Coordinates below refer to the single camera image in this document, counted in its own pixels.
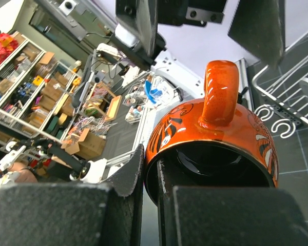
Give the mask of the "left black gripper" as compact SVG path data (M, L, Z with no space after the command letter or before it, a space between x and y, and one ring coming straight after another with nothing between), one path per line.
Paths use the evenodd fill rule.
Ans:
M115 14L152 56L158 23L198 27L221 24L225 6L225 0L117 0ZM285 53L285 1L240 0L228 36L263 64L276 68Z

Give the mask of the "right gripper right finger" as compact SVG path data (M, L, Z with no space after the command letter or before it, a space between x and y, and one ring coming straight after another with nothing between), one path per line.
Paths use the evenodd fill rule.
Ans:
M160 245L308 245L295 199L274 188L196 186L157 162Z

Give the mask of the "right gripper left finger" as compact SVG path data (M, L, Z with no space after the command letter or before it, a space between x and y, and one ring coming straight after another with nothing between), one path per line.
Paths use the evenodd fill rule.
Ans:
M0 187L0 245L139 245L144 147L102 183Z

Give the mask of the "orange patterned mug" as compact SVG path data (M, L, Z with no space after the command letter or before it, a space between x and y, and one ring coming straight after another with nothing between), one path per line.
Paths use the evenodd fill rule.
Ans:
M160 119L145 152L144 184L154 203L159 199L160 160L178 167L199 186L278 186L272 135L254 112L238 103L238 89L236 64L211 61L203 98L182 103Z

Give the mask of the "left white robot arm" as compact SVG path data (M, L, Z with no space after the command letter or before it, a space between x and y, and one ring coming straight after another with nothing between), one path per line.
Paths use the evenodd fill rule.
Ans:
M221 24L225 5L226 1L116 1L115 35L124 45L124 31L135 36L144 50L142 60L154 74L201 98L204 80L172 57L158 34L158 25ZM278 65L285 52L285 2L239 1L227 35L267 65Z

